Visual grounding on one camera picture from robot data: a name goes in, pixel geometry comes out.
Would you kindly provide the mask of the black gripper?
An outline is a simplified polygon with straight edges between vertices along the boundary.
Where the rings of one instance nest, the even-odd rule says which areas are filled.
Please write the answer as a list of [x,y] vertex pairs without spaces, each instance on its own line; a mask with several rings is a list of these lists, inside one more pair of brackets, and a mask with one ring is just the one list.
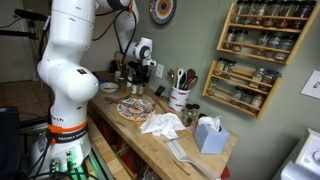
[[150,80],[151,70],[148,66],[143,66],[141,63],[130,61],[128,66],[134,70],[133,83],[146,84]]

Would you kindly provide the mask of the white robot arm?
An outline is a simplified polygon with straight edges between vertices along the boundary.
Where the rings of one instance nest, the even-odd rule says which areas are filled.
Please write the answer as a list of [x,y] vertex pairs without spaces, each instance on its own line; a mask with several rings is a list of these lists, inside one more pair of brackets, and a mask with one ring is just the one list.
[[86,132],[87,102],[96,95],[98,80],[80,61],[92,42],[99,7],[119,13],[115,26],[123,50],[144,65],[156,64],[151,58],[151,39],[131,42],[127,38],[139,18],[135,0],[53,0],[49,41],[38,73],[55,95],[48,125],[54,138],[49,141],[45,162],[57,161],[62,169],[81,165],[91,150]]

